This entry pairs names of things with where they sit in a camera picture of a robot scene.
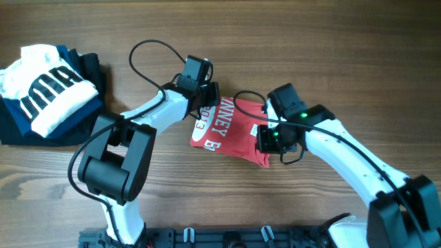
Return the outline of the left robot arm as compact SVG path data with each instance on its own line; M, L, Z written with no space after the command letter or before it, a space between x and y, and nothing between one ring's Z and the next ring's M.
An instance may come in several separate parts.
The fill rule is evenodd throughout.
M83 157L77 175L69 165L69 182L85 183L83 196L99 202L107 227L79 234L80 247L147 247L138 195L147 179L154 142L169 126L191 112L220 103L218 84L167 83L139 108L100 115L91 137L76 151Z

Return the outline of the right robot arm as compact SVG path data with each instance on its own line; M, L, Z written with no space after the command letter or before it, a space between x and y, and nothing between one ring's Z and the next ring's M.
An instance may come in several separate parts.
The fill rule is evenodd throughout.
M330 165L367 206L366 219L343 214L325 225L333 247L439 247L440 199L424 175L412 178L388 165L322 105L263 106L257 129L263 153L300 149Z

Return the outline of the red t-shirt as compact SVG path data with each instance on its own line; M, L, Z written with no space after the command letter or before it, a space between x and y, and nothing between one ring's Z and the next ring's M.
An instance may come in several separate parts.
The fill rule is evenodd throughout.
M216 107L201 108L189 143L268 168L270 155L256 148L258 126L265 124L240 112L232 97L223 96Z

